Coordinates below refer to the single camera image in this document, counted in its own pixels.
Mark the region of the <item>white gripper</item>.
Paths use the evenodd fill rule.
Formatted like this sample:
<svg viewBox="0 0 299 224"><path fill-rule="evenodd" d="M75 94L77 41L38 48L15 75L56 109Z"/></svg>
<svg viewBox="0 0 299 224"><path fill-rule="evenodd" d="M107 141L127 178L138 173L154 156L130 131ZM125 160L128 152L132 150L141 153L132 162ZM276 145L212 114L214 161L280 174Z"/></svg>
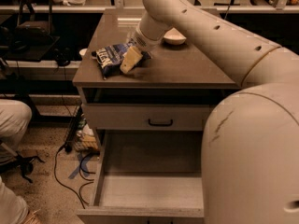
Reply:
<svg viewBox="0 0 299 224"><path fill-rule="evenodd" d="M135 46L131 46L125 53L124 59L121 63L121 71L124 74L130 72L142 59L143 55L141 51L153 50L161 43L163 36L164 33L161 31L154 31L153 33L146 35L139 27L137 27L132 36Z"/></svg>

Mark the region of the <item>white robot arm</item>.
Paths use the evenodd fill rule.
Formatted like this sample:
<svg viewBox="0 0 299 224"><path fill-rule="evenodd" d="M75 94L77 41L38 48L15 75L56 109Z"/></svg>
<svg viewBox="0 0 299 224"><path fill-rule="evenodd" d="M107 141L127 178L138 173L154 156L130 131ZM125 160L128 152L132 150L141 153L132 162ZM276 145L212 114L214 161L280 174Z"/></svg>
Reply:
<svg viewBox="0 0 299 224"><path fill-rule="evenodd" d="M142 0L133 39L149 51L179 30L240 90L209 115L201 168L206 224L299 224L299 58L195 7Z"/></svg>

